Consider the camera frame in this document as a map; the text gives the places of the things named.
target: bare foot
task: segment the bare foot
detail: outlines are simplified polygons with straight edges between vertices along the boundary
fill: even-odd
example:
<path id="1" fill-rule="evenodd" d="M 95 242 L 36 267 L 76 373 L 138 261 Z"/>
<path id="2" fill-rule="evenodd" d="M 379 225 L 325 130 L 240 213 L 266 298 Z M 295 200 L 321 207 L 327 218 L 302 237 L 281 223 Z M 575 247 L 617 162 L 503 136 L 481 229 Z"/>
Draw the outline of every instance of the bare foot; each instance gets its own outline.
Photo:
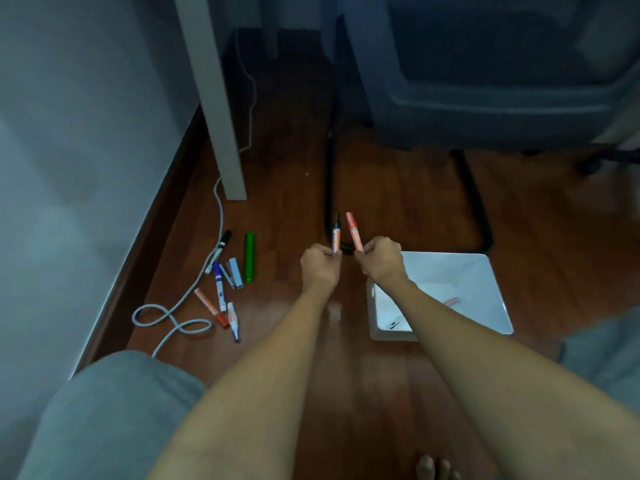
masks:
<path id="1" fill-rule="evenodd" d="M 424 454 L 415 466 L 418 480 L 461 480 L 460 474 L 451 468 L 447 460 L 441 460 L 436 465 L 433 458 Z"/>

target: blue marker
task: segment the blue marker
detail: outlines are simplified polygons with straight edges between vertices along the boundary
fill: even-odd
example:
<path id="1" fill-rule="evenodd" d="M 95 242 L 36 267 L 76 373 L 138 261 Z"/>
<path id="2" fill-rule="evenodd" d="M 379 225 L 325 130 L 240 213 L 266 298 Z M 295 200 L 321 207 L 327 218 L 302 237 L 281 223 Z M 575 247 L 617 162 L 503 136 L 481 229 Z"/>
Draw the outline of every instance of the blue marker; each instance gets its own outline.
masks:
<path id="1" fill-rule="evenodd" d="M 213 263 L 213 269 L 216 273 L 216 288 L 218 288 L 218 302 L 220 304 L 220 311 L 227 311 L 227 304 L 225 302 L 225 291 L 222 288 L 222 273 L 220 273 L 220 265 L 216 261 Z"/>

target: forearm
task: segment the forearm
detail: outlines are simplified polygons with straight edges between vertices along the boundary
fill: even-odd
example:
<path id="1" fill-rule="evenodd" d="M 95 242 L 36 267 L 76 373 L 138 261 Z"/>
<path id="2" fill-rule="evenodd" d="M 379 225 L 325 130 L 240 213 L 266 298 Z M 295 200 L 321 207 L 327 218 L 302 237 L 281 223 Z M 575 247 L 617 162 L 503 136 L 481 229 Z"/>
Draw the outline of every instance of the forearm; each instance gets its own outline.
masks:
<path id="1" fill-rule="evenodd" d="M 306 290 L 286 317 L 200 400 L 172 437 L 153 478 L 188 458 L 197 478 L 284 479 L 292 473 L 320 316 L 328 292 Z M 193 463 L 199 462 L 198 468 Z"/>
<path id="2" fill-rule="evenodd" d="M 385 291 L 509 478 L 572 478 L 579 462 L 591 477 L 620 471 L 612 461 L 623 449 L 638 453 L 638 418 L 596 387 L 408 280 Z"/>

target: baseboard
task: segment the baseboard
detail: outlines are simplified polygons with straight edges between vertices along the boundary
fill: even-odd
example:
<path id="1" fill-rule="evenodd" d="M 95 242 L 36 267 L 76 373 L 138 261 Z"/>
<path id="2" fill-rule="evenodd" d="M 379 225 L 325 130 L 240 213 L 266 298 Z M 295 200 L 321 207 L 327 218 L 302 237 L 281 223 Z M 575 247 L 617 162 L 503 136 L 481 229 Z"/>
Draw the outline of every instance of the baseboard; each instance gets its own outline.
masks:
<path id="1" fill-rule="evenodd" d="M 118 274 L 76 372 L 127 347 L 134 329 L 131 315 L 144 303 L 164 245 L 208 138 L 207 124 L 202 108 L 198 106 Z"/>

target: black chair leg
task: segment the black chair leg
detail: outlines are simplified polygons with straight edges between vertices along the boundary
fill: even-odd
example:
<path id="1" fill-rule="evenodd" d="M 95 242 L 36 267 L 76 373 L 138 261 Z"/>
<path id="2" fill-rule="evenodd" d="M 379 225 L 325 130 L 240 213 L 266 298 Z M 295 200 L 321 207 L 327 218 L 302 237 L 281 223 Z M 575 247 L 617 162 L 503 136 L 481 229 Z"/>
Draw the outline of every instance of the black chair leg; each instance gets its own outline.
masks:
<path id="1" fill-rule="evenodd" d="M 324 186 L 324 233 L 327 240 L 331 242 L 333 238 L 333 165 L 335 163 L 335 122 L 338 117 L 339 104 L 336 102 L 333 104 L 331 116 L 329 118 L 329 128 L 327 130 L 326 148 L 325 148 L 325 186 Z M 491 230 L 491 224 L 484 211 L 484 204 L 478 188 L 476 186 L 476 180 L 474 178 L 471 169 L 465 158 L 465 153 L 462 150 L 452 150 L 451 156 L 456 163 L 456 169 L 464 186 L 471 210 L 476 219 L 478 229 L 481 236 L 481 245 L 476 250 L 467 251 L 450 251 L 450 252 L 466 252 L 466 253 L 482 253 L 486 254 L 493 245 L 493 233 Z M 340 243 L 342 252 L 345 254 L 353 254 L 354 247 L 350 242 L 342 241 Z"/>
<path id="2" fill-rule="evenodd" d="M 640 164 L 640 153 L 638 151 L 626 152 L 615 148 L 607 148 L 590 156 L 586 160 L 578 162 L 575 169 L 581 175 L 594 175 L 602 169 L 603 161 Z"/>

